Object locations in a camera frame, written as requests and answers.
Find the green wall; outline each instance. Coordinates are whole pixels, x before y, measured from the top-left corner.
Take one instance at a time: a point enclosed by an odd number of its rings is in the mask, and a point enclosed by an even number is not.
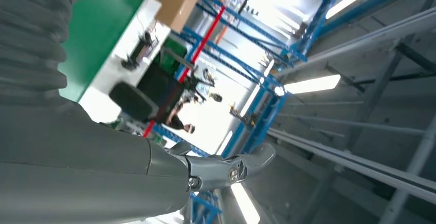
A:
[[[111,53],[143,0],[82,0],[73,7],[67,61],[59,70],[68,78],[61,95],[78,101]]]

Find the white desk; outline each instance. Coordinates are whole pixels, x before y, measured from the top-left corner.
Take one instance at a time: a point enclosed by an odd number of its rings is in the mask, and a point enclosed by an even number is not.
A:
[[[136,86],[148,69],[151,60],[160,51],[160,47],[171,30],[166,26],[157,25],[156,27],[159,30],[156,36],[159,39],[159,44],[151,55],[144,58],[139,67],[133,71],[126,70],[121,66],[121,61],[126,59],[127,55],[130,55],[134,50],[139,41],[139,36],[143,34],[150,24],[153,24],[154,17],[160,7],[161,3],[156,0],[144,0],[142,2],[111,54],[79,100],[79,104],[95,122],[112,122],[118,117],[121,108],[110,99],[109,92],[115,84],[121,81]]]

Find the screw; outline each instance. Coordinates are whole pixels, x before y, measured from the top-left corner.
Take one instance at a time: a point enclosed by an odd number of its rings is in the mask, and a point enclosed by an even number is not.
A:
[[[235,168],[230,169],[229,173],[230,183],[235,183],[238,180],[238,170]]]
[[[189,178],[189,180],[188,180],[189,187],[197,187],[199,183],[200,183],[200,181],[197,178]]]

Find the blue metal shelving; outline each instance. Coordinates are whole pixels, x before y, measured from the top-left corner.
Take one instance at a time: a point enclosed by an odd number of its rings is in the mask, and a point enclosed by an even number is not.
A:
[[[238,32],[240,35],[244,36],[251,42],[255,43],[257,46],[264,49],[270,55],[273,55],[275,61],[284,63],[282,65],[292,67],[294,63],[297,61],[307,61],[306,54],[321,31],[321,26],[325,21],[326,13],[335,4],[336,1],[337,0],[322,0],[321,6],[319,7],[318,11],[315,13],[301,41],[293,45],[286,45],[279,39],[275,38],[265,30],[263,30],[258,25],[252,23],[247,18],[244,18],[236,11],[233,11],[229,8],[226,9],[226,12],[231,16],[233,16],[235,20],[238,21],[238,23],[244,23],[245,25],[253,28],[259,34],[267,38],[267,40],[259,39],[247,34],[246,32],[239,29],[238,26],[235,26],[233,23],[225,20],[224,18],[221,18],[220,22],[228,26],[229,28],[233,29],[234,31]],[[216,8],[221,7],[222,5],[223,4],[217,0],[201,0],[197,4],[197,7],[205,11],[210,16],[216,16],[217,15]],[[186,27],[183,29],[183,32],[180,34],[177,34],[175,32],[172,33],[173,35],[193,45],[190,52],[187,55],[187,60],[191,61],[194,52],[198,49],[200,41],[203,38],[200,35],[196,34],[192,29]],[[256,97],[254,98],[253,102],[248,108],[247,111],[248,114],[254,112],[261,105],[261,101],[263,97],[269,95],[269,101],[267,102],[265,109],[260,114],[257,124],[252,129],[249,130],[248,137],[244,141],[245,143],[243,144],[241,149],[239,151],[236,151],[235,148],[241,136],[244,134],[244,131],[246,130],[245,126],[242,123],[239,124],[239,126],[233,133],[233,136],[230,139],[227,146],[225,147],[222,156],[226,158],[228,156],[231,156],[233,153],[249,153],[255,146],[261,143],[265,138],[268,129],[272,125],[287,95],[280,97],[275,95],[275,93],[272,91],[276,86],[282,87],[282,84],[279,83],[273,76],[271,75],[264,76],[262,72],[252,68],[245,62],[241,61],[234,55],[230,54],[223,48],[219,47],[218,45],[210,41],[207,42],[207,46],[210,48],[210,50],[203,50],[202,53],[220,62],[221,64],[228,67],[232,71],[248,79],[252,83],[258,84],[260,86],[260,89]],[[273,50],[272,48],[279,49],[280,53],[277,53],[276,50]],[[242,71],[237,67],[233,66],[231,62],[237,63],[244,70]],[[176,77],[179,77],[179,75],[183,72],[183,70],[184,67],[181,67],[176,73]],[[170,138],[175,142],[184,141],[184,139],[175,135],[173,132],[163,128],[162,126],[155,127],[155,131],[163,136]],[[198,147],[193,146],[192,148],[193,148],[192,151],[194,151],[200,156],[203,157],[209,156],[208,153],[202,151]],[[193,201],[193,206],[192,206],[193,223],[209,224],[213,221],[213,219],[217,214],[221,214],[221,210],[218,209],[214,204],[214,196],[212,194],[210,195],[209,194],[210,193],[200,193],[198,196],[195,196],[193,194],[191,195],[191,199]]]

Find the equipment on desk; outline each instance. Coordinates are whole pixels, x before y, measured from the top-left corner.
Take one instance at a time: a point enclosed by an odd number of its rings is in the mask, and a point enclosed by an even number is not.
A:
[[[127,61],[121,61],[121,66],[127,70],[133,71],[141,64],[142,59],[150,55],[153,50],[153,44],[157,40],[152,40],[150,33],[146,31],[144,36],[139,38],[139,42],[133,50],[132,54],[127,57]]]

